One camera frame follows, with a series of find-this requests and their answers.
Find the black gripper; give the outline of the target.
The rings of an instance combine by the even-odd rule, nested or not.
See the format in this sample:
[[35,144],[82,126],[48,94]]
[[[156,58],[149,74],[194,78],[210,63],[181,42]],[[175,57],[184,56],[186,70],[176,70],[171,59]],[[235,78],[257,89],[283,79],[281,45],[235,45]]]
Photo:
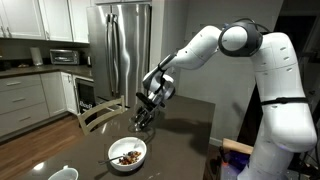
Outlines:
[[141,92],[136,93],[138,103],[136,104],[135,129],[141,131],[149,127],[157,118],[157,114],[150,115],[147,120],[147,113],[156,110],[159,107],[165,107],[162,95],[151,93],[149,96]]

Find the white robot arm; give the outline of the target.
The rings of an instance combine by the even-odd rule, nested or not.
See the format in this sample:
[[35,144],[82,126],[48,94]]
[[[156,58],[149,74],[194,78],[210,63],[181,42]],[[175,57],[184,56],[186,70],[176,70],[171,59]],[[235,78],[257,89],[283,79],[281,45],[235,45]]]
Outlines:
[[142,84],[150,94],[136,94],[143,104],[132,118],[135,128],[145,129],[153,112],[174,95],[173,79],[166,74],[169,68],[197,69],[218,51],[251,59],[263,112],[253,152],[237,180],[284,180],[293,155],[313,149],[317,133],[294,47],[282,32],[263,35],[256,23],[243,21],[223,29],[204,27],[144,76]]

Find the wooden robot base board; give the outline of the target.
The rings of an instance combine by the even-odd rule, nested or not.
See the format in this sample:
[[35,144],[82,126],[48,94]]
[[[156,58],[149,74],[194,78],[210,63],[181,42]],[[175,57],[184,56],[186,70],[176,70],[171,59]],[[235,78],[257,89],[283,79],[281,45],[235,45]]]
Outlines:
[[233,150],[233,151],[237,151],[244,154],[251,154],[253,152],[252,146],[249,146],[231,139],[227,139],[227,138],[224,138],[222,140],[222,146],[224,149]]

